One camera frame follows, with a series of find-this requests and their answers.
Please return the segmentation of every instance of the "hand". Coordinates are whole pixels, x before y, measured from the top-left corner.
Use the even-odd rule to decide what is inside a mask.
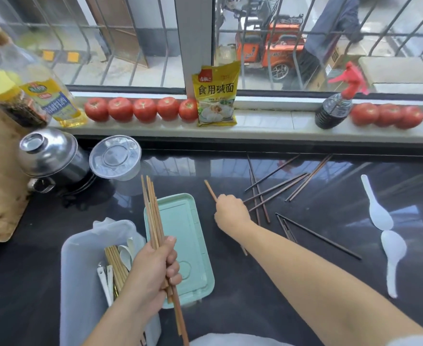
[[[218,227],[237,240],[240,230],[252,220],[241,199],[221,194],[216,202],[215,221]]]
[[[161,285],[168,277],[170,283],[178,285],[182,277],[178,273],[180,265],[173,249],[175,237],[167,237],[164,244],[157,250],[147,243],[136,255],[123,286],[122,293],[117,298],[134,308],[137,317],[142,317],[147,323],[162,308],[166,293]]]

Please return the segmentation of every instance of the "stainless steel pot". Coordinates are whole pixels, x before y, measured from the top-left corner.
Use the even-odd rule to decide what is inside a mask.
[[[88,153],[70,133],[53,128],[36,130],[19,142],[19,164],[31,176],[31,191],[47,193],[55,186],[82,180],[90,170]]]

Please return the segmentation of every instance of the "red tomato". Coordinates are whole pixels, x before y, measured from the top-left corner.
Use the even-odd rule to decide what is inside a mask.
[[[380,113],[375,104],[361,103],[354,106],[350,115],[354,125],[365,126],[377,121]]]
[[[133,103],[133,114],[139,121],[150,123],[157,116],[157,106],[150,98],[140,98]]]
[[[196,121],[199,117],[197,111],[197,101],[195,99],[186,99],[180,104],[180,118],[184,121],[191,123]]]
[[[412,129],[420,125],[423,121],[423,112],[415,105],[402,108],[402,114],[404,116],[402,117],[401,121],[396,124],[398,129]]]
[[[178,115],[178,109],[180,104],[173,97],[165,97],[158,101],[157,111],[158,115],[162,117],[163,120],[174,120]]]
[[[379,127],[388,127],[394,125],[402,119],[402,111],[399,105],[395,104],[382,104],[378,107],[380,116],[375,125]]]
[[[104,122],[109,120],[107,102],[104,98],[90,98],[85,103],[85,114],[93,121]]]
[[[109,101],[109,115],[115,120],[127,123],[133,118],[133,107],[124,97],[117,97]]]

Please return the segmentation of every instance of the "metal lid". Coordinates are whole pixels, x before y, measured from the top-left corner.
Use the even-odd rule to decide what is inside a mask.
[[[90,153],[90,168],[95,175],[117,179],[140,165],[141,147],[128,136],[111,136],[100,141]]]
[[[73,135],[52,128],[36,130],[19,142],[19,165],[29,176],[46,177],[69,164],[76,151]]]

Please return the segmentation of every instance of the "yellow package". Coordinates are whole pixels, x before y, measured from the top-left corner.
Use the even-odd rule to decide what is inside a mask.
[[[234,100],[237,94],[240,61],[219,67],[203,66],[192,75],[195,99],[199,111],[199,126],[233,126]]]

